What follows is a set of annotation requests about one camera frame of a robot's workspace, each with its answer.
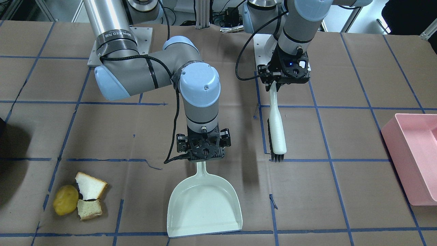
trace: yellow potato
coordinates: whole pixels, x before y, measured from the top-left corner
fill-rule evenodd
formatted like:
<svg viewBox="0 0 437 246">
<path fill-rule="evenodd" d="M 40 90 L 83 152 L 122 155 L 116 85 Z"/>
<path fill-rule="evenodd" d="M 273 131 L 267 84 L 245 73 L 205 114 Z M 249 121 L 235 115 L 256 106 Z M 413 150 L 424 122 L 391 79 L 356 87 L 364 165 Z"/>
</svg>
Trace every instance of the yellow potato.
<svg viewBox="0 0 437 246">
<path fill-rule="evenodd" d="M 79 192 L 76 188 L 72 185 L 64 185 L 56 192 L 53 208 L 58 215 L 66 215 L 76 209 L 78 200 Z"/>
</svg>

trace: dustpan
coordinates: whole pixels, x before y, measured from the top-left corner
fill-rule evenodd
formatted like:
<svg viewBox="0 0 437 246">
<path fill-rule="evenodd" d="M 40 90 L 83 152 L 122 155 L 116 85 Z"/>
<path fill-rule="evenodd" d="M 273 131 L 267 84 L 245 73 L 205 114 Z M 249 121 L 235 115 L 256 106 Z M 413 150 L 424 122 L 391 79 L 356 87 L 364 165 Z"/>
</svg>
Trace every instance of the dustpan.
<svg viewBox="0 0 437 246">
<path fill-rule="evenodd" d="M 168 236 L 183 237 L 239 231 L 241 207 L 232 185 L 209 174 L 206 162 L 197 162 L 197 173 L 174 188 L 167 211 Z"/>
</svg>

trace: white brush handle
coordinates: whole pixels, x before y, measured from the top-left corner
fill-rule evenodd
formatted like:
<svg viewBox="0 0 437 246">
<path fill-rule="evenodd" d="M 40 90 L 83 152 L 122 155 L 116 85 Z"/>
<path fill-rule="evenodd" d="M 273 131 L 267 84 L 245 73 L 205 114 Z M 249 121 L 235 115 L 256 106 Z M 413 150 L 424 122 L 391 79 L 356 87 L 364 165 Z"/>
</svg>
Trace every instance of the white brush handle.
<svg viewBox="0 0 437 246">
<path fill-rule="evenodd" d="M 270 87 L 270 135 L 272 140 L 273 152 L 277 155 L 287 153 L 285 144 L 284 127 L 282 126 L 282 118 L 277 107 L 277 92 L 276 81 L 273 81 Z"/>
</svg>

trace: bread slice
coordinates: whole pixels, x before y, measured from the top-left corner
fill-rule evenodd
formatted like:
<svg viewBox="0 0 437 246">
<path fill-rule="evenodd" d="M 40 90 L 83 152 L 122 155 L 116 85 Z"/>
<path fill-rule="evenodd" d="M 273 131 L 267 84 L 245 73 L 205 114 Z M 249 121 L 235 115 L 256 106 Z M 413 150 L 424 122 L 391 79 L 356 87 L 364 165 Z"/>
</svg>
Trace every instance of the bread slice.
<svg viewBox="0 0 437 246">
<path fill-rule="evenodd" d="M 81 221 L 93 219 L 103 214 L 99 199 L 94 201 L 79 200 L 77 202 L 77 212 Z"/>
<path fill-rule="evenodd" d="M 83 172 L 78 172 L 76 175 L 76 182 L 79 186 L 79 192 L 82 194 L 82 200 L 100 199 L 105 191 L 108 183 L 91 177 Z"/>
</svg>

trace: pink plastic container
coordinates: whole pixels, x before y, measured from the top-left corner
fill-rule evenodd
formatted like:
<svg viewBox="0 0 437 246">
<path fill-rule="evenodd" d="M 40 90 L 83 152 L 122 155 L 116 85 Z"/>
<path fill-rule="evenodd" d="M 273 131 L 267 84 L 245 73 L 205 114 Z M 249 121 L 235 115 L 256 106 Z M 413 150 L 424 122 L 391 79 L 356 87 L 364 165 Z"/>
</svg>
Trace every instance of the pink plastic container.
<svg viewBox="0 0 437 246">
<path fill-rule="evenodd" d="M 382 135 L 412 205 L 437 205 L 437 114 L 395 114 Z"/>
</svg>

